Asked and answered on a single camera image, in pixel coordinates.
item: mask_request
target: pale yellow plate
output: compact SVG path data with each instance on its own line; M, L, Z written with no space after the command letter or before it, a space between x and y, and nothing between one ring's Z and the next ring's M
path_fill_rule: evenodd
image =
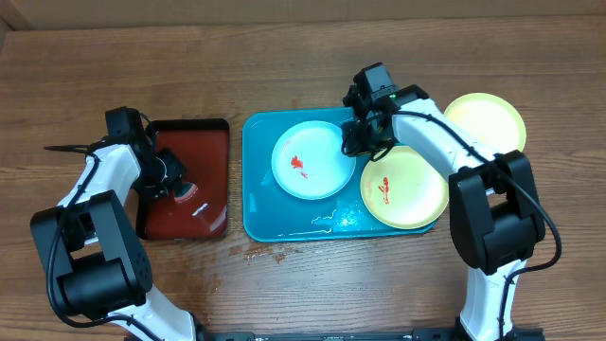
M430 224L448 205L446 181L406 146L395 147L377 162L368 162L362 172L360 191L375 218L402 229Z
M526 127L518 111L506 100L491 94L469 94L455 99L444 116L469 135L500 153L522 151Z

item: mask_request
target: wooden table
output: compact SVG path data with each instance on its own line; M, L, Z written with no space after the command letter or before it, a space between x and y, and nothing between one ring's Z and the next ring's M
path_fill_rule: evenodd
M210 330L452 326L467 272L446 213L418 238L271 245L252 242L242 228L244 121L257 111L339 106L352 76L378 61L396 83L420 85L442 109L471 92L518 108L525 153L564 254L555 268L521 278L513 320L544 328L549 339L603 340L603 16L10 33L0 55L0 338L124 334L71 329L51 313L28 224L58 203L83 166L81 156L42 146L99 139L103 113L122 105L153 119L224 117L231 124L226 238L144 242L156 286ZM552 253L547 234L530 264Z

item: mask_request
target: red stain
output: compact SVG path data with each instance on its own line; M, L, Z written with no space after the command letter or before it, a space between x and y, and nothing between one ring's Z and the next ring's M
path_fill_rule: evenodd
M299 160L296 155L293 157L293 160L291 160L291 166L293 166L293 170L301 170L301 176L306 179L308 178L307 173L303 171L303 161Z
M389 181L386 176L383 178L383 184L385 186L379 186L379 190L383 193L383 200L389 205Z

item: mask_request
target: wood grain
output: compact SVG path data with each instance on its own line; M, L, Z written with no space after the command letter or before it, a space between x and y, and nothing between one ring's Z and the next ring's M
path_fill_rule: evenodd
M257 111L340 105L374 62L445 108L470 92L510 101L564 254L523 276L513 320L551 340L606 335L606 17L11 32L0 55L0 338L116 340L48 306L29 233L82 170L42 146L89 143L121 105L154 119L231 124L229 228L214 242L144 242L155 284L214 332L362 332L451 326L466 266L444 214L416 238L257 244L241 224L241 126ZM128 206L131 216L132 206ZM550 237L530 263L549 259Z

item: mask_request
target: blue tray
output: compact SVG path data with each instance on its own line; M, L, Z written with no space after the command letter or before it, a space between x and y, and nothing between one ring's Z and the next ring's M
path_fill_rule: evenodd
M434 226L436 222L402 230L370 214L360 193L367 156L358 156L351 180L326 199L295 198L279 186L271 159L284 132L308 120L341 126L352 117L351 108L333 108L257 113L246 120L242 129L242 214L248 235L259 242L306 242L419 234Z

